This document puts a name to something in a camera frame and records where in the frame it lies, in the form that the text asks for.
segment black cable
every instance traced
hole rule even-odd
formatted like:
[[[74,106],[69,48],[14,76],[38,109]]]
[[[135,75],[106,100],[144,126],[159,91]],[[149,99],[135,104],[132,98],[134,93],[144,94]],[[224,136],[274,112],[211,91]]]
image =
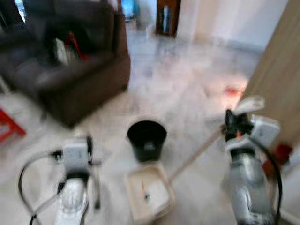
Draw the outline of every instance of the black cable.
[[[23,166],[21,173],[19,175],[19,181],[18,181],[18,190],[19,190],[19,195],[20,198],[23,202],[23,204],[25,205],[26,209],[28,210],[28,212],[31,215],[34,215],[35,212],[32,208],[32,206],[29,204],[28,200],[25,198],[24,194],[23,194],[23,190],[22,190],[22,180],[23,180],[23,176],[25,174],[26,169],[34,162],[36,162],[39,159],[42,158],[48,158],[48,157],[55,157],[57,158],[58,156],[61,156],[62,152],[61,150],[56,150],[56,151],[52,151],[52,152],[47,152],[47,153],[38,153],[36,155],[34,155],[33,157],[31,157],[29,159],[29,161]]]
[[[278,204],[277,204],[277,212],[276,212],[276,217],[275,217],[275,224],[278,225],[279,220],[280,220],[280,207],[281,207],[281,200],[282,200],[282,179],[281,179],[280,170],[279,170],[274,158],[272,157],[272,155],[262,144],[260,144],[258,141],[256,141],[255,139],[253,139],[251,137],[249,138],[249,140],[253,144],[255,144],[258,148],[260,148],[261,151],[264,152],[264,154],[268,157],[268,159],[270,160],[270,162],[272,163],[272,166],[274,168],[276,179],[278,182]]]
[[[35,219],[37,219],[37,216],[40,212],[42,212],[44,209],[46,209],[47,207],[49,207],[56,199],[56,197],[58,196],[58,193],[53,195],[51,198],[49,198],[47,201],[43,202],[38,208],[37,210],[31,215],[31,219],[30,219],[30,225],[33,225],[33,222]]]

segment marble floor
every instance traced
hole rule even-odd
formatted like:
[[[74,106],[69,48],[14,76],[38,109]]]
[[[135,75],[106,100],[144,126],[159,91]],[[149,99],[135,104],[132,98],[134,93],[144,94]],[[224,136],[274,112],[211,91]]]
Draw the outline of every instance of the marble floor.
[[[132,72],[123,92],[77,128],[94,138],[94,157],[104,162],[99,170],[102,208],[91,207],[86,224],[131,225],[124,176],[135,169],[127,129],[135,121],[154,119],[167,129],[161,162],[170,176],[195,152],[223,121],[224,110],[234,107],[239,96],[224,93],[226,87],[245,88],[260,55],[217,45],[190,44],[165,37],[147,38],[128,32]],[[0,96],[1,107],[22,125],[27,135],[1,147],[0,218],[2,224],[28,224],[30,217],[17,192],[22,165],[37,152],[51,150],[72,137],[51,117],[41,121],[41,109],[20,93]],[[235,224],[224,176],[229,158],[218,139],[173,184],[176,206],[155,222],[158,225]],[[63,175],[61,165],[41,161],[24,177],[24,192],[35,207],[55,193]],[[55,207],[40,215],[43,224],[54,224]]]

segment plastic container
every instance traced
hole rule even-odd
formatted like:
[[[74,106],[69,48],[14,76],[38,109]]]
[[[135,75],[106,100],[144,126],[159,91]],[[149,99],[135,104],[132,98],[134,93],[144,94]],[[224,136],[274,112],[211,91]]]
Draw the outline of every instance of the plastic container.
[[[135,225],[150,224],[175,206],[174,192],[160,163],[141,164],[125,177],[125,187]],[[143,187],[145,193],[149,192],[149,201],[144,198]]]
[[[134,155],[140,162],[159,160],[166,136],[165,128],[150,120],[135,123],[127,132]]]

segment wooden stick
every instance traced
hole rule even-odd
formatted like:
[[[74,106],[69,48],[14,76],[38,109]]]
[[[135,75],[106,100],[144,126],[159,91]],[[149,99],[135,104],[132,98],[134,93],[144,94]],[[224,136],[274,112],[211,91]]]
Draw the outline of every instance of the wooden stick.
[[[206,149],[208,149],[219,137],[221,136],[221,130],[216,130],[209,139],[204,142],[197,152],[195,152],[181,167],[179,167],[175,173],[169,178],[169,184],[171,184],[178,175],[191,165]]]

